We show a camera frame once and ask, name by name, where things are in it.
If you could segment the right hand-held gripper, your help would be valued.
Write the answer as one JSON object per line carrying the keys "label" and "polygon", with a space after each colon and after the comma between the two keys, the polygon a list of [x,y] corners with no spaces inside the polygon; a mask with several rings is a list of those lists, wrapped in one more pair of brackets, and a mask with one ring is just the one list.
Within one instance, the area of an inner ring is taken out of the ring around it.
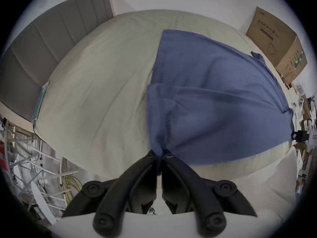
{"label": "right hand-held gripper", "polygon": [[292,140],[307,141],[307,148],[317,148],[317,129],[310,129],[309,131],[299,130],[292,134]]}

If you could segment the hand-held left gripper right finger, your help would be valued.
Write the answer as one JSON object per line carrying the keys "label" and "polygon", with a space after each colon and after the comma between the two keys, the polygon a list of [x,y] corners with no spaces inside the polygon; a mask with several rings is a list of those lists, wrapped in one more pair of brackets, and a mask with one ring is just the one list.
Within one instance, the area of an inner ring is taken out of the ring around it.
{"label": "hand-held left gripper right finger", "polygon": [[161,174],[165,203],[173,214],[195,212],[201,236],[220,235],[227,225],[225,212],[257,217],[234,182],[202,178],[170,151],[162,153]]}

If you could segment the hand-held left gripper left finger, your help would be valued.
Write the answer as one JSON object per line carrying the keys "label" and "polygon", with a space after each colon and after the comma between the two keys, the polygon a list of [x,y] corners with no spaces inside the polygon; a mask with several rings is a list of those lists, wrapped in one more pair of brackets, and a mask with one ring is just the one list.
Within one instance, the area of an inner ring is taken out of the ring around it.
{"label": "hand-held left gripper left finger", "polygon": [[62,218],[95,213],[92,226],[101,236],[118,236],[125,212],[147,214],[157,196],[157,155],[150,150],[119,178],[86,182]]}

